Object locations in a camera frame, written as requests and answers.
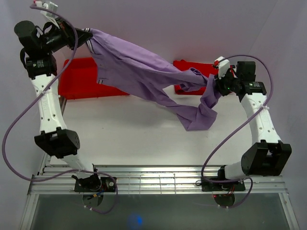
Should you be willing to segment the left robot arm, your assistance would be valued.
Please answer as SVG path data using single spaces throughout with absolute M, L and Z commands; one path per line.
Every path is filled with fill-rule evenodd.
M 35 89 L 40 114 L 40 134 L 34 137 L 36 145 L 49 156 L 66 162 L 77 173 L 72 177 L 77 184 L 89 191 L 101 188 L 102 180 L 97 169 L 79 153 L 80 140 L 75 131 L 64 122 L 58 94 L 57 64 L 53 53 L 68 46 L 80 47 L 93 35 L 88 30 L 75 29 L 57 18 L 45 23 L 41 33 L 31 21 L 21 21 L 14 27 L 23 49 L 22 64 Z

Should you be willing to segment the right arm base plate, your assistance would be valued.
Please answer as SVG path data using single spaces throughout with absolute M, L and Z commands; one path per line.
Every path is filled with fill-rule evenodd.
M 220 181 L 218 177 L 209 178 L 213 181 Z M 231 191 L 245 191 L 246 187 L 244 182 L 233 183 L 212 183 L 205 180 L 201 180 L 201 189 L 203 192 L 231 192 Z

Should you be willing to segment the purple trousers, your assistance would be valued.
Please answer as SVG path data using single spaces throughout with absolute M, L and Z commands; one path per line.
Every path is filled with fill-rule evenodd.
M 217 118 L 213 107 L 221 94 L 214 88 L 214 76 L 205 76 L 196 68 L 181 71 L 174 65 L 138 45 L 102 31 L 93 34 L 86 45 L 97 65 L 97 83 L 115 87 L 130 95 L 156 102 L 175 113 L 187 131 L 208 130 Z M 181 105 L 164 91 L 179 85 L 186 92 L 205 87 L 200 104 Z

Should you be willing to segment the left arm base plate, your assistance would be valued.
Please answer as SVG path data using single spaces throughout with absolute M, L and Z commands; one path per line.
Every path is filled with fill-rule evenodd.
M 93 182 L 86 186 L 82 186 L 79 182 L 75 182 L 73 191 L 77 193 L 98 193 L 101 191 L 112 193 L 116 191 L 114 181 L 109 177 L 100 177 L 99 182 Z

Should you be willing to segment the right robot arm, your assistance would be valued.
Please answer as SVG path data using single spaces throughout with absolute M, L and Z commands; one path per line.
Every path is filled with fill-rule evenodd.
M 256 81 L 256 63 L 239 61 L 231 65 L 229 60 L 218 57 L 213 64 L 216 88 L 222 96 L 235 93 L 243 106 L 251 131 L 252 146 L 237 163 L 226 165 L 224 174 L 217 177 L 217 186 L 228 190 L 234 179 L 247 176 L 278 176 L 285 167 L 291 153 L 290 144 L 282 142 L 277 134 L 267 105 L 267 91 L 263 82 Z

